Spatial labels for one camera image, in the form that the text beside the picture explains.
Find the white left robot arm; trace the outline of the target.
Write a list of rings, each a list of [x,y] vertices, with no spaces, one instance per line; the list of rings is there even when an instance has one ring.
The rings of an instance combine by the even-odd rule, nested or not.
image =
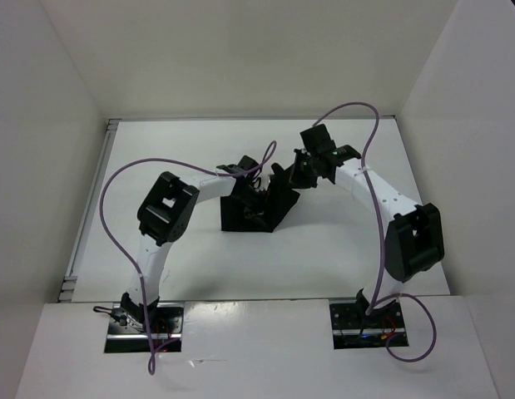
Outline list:
[[[224,232],[271,233],[281,221],[281,214],[273,209],[279,193],[277,181],[272,180],[265,190],[256,186],[262,170],[260,162],[245,155],[238,163],[220,165],[215,170],[187,167],[195,173],[161,173],[137,211],[140,249],[132,260],[136,272],[121,296],[121,308],[129,325],[141,333],[156,324],[167,256],[187,231],[198,204],[220,201],[220,229]]]

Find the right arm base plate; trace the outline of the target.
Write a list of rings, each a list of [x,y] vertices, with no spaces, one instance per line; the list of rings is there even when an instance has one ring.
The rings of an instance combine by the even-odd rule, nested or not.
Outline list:
[[[390,347],[409,345],[397,301],[374,310],[369,317],[353,299],[330,301],[329,314],[335,350],[385,347],[387,343]]]

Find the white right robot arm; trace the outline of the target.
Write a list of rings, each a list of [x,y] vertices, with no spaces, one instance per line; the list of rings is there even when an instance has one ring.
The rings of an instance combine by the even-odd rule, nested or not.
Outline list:
[[[376,216],[379,270],[374,283],[356,296],[355,316],[365,327],[384,317],[384,307],[416,274],[430,270],[444,255],[441,214],[433,204],[420,204],[396,190],[366,162],[367,148],[338,147],[324,124],[300,133],[303,148],[295,151],[290,183],[296,189],[330,181]]]

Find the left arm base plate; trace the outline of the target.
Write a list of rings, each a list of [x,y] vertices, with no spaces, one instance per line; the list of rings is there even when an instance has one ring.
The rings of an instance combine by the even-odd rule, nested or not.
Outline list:
[[[119,303],[102,309],[110,314],[104,353],[146,353],[150,351],[146,330],[130,318],[124,321],[124,312]],[[151,322],[153,347],[161,352],[179,352],[184,321],[184,304],[161,302]]]

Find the black skirt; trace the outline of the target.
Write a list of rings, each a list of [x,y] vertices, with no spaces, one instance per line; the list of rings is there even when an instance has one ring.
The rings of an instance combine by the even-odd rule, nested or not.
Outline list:
[[[290,188],[290,173],[272,165],[266,189],[255,188],[255,172],[235,179],[231,193],[220,198],[220,229],[223,232],[271,233],[297,203],[300,194]]]

